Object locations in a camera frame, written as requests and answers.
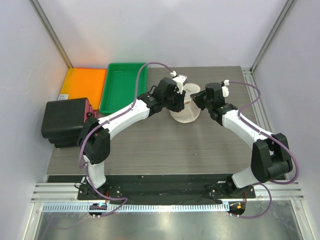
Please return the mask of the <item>right aluminium frame post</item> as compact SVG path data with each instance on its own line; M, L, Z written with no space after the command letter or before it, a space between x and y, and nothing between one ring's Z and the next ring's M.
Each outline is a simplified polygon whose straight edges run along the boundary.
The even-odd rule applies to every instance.
M255 57L251 67L250 72L252 74L255 73L259 65L261 64L265 54L267 53L268 49L272 45L273 41L275 40L277 34L279 33L282 25L286 21L287 17L289 16L291 10L293 9L294 5L296 4L297 0L286 0L283 7L281 8L277 18L275 19L271 30L269 31L266 39L264 40L257 56Z

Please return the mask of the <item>orange clip file folder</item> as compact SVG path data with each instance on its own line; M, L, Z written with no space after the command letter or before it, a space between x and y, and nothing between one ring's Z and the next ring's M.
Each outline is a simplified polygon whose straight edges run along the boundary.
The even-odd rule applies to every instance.
M93 109L98 110L106 76L106 69L69 68L58 100L87 98Z

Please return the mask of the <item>aluminium frame post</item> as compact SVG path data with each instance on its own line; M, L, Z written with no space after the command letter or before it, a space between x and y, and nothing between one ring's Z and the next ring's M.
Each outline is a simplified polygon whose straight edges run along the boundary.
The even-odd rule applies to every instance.
M47 32L49 38L53 42L55 48L57 49L59 55L61 56L62 60L64 61L65 65L68 68L73 68L73 64L68 57L67 52L65 51L59 37L57 36L50 20L48 19L45 11L43 10L40 2L38 0L29 0L30 5L32 6L33 10L35 11L36 15L38 16L40 22L42 23L45 31Z
M272 45L273 41L275 40L277 34L279 33L282 25L286 21L287 17L289 16L291 10L293 9L294 5L296 4L297 0L286 0L283 7L281 8L277 18L275 19L271 30L269 31L266 39L264 40L257 56L255 57L251 67L250 72L252 74L255 73L259 65L261 64L265 54L267 53L268 49Z

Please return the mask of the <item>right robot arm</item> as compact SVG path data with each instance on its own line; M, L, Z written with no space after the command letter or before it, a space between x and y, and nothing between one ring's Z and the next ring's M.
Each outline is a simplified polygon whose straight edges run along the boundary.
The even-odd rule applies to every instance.
M212 120L235 133L251 149L250 166L229 175L225 181L226 193L236 198L254 184L273 182L290 173L294 165L284 134L265 131L226 102L228 84L227 80L208 83L204 90L190 97L199 109L207 110Z

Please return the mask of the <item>black pink drawer unit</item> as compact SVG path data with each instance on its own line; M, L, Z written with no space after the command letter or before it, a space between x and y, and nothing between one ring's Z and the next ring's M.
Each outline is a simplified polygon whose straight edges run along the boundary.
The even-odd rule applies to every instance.
M57 149L73 147L88 117L94 110L87 98L49 101L46 103L41 134Z

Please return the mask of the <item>front aluminium rail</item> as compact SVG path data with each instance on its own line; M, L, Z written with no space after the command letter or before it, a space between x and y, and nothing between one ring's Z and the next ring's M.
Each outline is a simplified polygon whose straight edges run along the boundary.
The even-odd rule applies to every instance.
M256 200L267 201L270 191L274 201L303 201L300 185L297 181L287 185L266 182L264 186L254 186ZM59 183L37 183L35 185L31 202L32 203L58 203L58 202L75 202L78 200L78 189L70 182Z

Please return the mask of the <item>green plastic tray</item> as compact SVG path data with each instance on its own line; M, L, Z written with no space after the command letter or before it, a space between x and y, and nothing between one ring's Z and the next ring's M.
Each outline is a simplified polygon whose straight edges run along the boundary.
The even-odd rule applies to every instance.
M110 115L134 101L136 80L143 63L110 63L100 102L99 112Z

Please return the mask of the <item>left aluminium frame post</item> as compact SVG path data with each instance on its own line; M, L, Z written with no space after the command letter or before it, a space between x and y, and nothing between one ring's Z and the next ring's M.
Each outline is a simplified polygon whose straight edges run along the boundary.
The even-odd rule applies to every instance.
M57 49L59 55L61 56L62 60L64 61L65 65L68 68L73 68L73 64L68 57L67 52L65 51L59 37L57 36L50 20L48 19L45 11L43 10L40 2L38 0L29 0L30 5L32 6L33 10L35 11L36 15L38 16L40 22L42 23L45 31L47 32L49 38L53 42L55 48Z

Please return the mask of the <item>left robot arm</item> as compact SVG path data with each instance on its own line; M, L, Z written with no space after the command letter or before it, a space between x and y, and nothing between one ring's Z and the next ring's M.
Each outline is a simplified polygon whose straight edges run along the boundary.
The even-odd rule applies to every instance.
M85 168L93 198L109 200L105 186L105 160L111 152L111 141L134 123L147 119L166 108L172 112L184 109L187 77L178 75L163 78L153 89L140 94L130 105L102 118L88 117L82 127L77 144L80 147L80 168Z

